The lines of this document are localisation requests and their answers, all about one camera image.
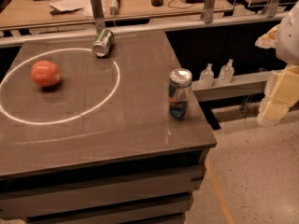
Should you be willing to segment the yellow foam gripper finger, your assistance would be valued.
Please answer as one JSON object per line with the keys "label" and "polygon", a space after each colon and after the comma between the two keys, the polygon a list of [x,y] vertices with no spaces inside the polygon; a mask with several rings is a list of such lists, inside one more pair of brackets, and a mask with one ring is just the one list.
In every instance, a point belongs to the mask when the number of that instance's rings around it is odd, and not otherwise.
{"label": "yellow foam gripper finger", "polygon": [[271,126],[279,123],[299,101],[299,66],[288,64],[281,71],[272,71],[261,100],[257,121]]}
{"label": "yellow foam gripper finger", "polygon": [[276,47],[277,33],[278,27],[274,26],[256,40],[255,46],[261,49],[274,49]]}

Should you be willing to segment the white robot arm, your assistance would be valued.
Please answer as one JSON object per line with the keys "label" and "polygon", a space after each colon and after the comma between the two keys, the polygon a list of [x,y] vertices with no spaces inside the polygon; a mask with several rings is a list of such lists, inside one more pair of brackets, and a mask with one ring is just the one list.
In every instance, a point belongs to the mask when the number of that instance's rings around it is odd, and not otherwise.
{"label": "white robot arm", "polygon": [[277,58],[287,64],[281,71],[271,72],[259,107],[258,123],[275,125],[299,101],[299,2],[255,46],[275,49]]}

